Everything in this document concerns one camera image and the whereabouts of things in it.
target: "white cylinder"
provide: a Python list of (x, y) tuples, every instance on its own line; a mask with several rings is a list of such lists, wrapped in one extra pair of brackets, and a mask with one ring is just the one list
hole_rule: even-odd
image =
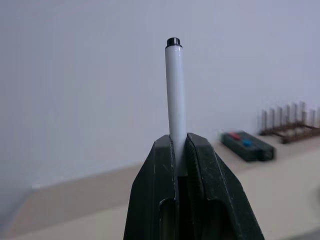
[(170, 38), (165, 48), (166, 93), (168, 102), (169, 131), (173, 142), (178, 176), (187, 175), (185, 142), (187, 138), (184, 50), (178, 38)]

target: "beige table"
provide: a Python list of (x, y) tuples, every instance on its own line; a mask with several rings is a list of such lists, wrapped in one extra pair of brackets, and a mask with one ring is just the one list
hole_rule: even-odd
[[(241, 181), (265, 239), (318, 230), (320, 138), (289, 145), (263, 139), (277, 148), (276, 161), (249, 164), (219, 143), (214, 148)], [(36, 191), (15, 217), (7, 239), (122, 239), (130, 187), (140, 166)]]

